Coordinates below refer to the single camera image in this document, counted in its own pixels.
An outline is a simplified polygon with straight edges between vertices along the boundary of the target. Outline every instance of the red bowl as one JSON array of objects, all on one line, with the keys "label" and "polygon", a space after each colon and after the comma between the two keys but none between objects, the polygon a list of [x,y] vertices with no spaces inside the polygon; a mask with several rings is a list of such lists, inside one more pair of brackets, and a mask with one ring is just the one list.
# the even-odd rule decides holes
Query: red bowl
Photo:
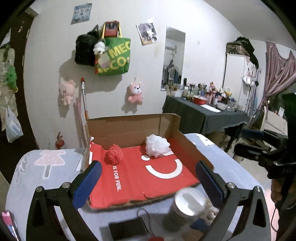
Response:
[{"label": "red bowl", "polygon": [[193,96],[193,102],[195,104],[199,104],[199,105],[206,104],[207,103],[207,98],[205,98],[203,96],[199,96],[199,97]]}]

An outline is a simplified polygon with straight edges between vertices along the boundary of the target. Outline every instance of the picture on wall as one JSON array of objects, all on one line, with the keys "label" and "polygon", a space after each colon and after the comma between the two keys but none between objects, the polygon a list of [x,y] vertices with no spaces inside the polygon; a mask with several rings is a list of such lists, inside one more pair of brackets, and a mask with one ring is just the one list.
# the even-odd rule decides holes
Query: picture on wall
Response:
[{"label": "picture on wall", "polygon": [[141,23],[136,25],[142,45],[153,44],[157,42],[157,34],[153,23]]},{"label": "picture on wall", "polygon": [[91,7],[92,3],[76,6],[71,24],[88,21],[91,16]]}]

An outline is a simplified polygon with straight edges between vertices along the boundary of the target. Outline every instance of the green tote bag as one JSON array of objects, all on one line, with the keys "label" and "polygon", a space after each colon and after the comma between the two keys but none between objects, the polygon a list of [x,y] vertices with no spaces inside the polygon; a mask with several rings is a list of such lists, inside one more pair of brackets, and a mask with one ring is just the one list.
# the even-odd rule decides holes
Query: green tote bag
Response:
[{"label": "green tote bag", "polygon": [[128,72],[131,55],[131,39],[121,36],[121,29],[118,23],[118,37],[104,38],[105,25],[102,32],[102,40],[108,50],[97,60],[96,74],[98,76],[111,76]]}]

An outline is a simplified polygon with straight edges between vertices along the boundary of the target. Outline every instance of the white dot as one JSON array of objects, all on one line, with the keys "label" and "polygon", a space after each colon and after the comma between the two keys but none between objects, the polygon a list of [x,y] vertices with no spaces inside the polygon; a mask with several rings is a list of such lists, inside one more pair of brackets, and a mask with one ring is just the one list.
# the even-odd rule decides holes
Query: white dot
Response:
[{"label": "white dot", "polygon": [[143,161],[149,161],[150,160],[150,157],[147,156],[147,155],[143,155],[143,156],[141,156],[141,158],[142,158]]}]

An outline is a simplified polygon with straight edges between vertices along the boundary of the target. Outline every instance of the pink tree print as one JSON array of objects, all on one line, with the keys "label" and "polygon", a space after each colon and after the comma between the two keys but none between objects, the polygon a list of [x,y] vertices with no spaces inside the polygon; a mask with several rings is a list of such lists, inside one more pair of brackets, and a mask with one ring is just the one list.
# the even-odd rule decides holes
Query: pink tree print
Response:
[{"label": "pink tree print", "polygon": [[65,165],[65,161],[60,155],[64,155],[66,152],[64,150],[44,150],[40,152],[40,155],[43,155],[39,158],[35,165],[37,166],[45,166],[43,179],[48,179],[50,170],[52,166],[63,166]]}]

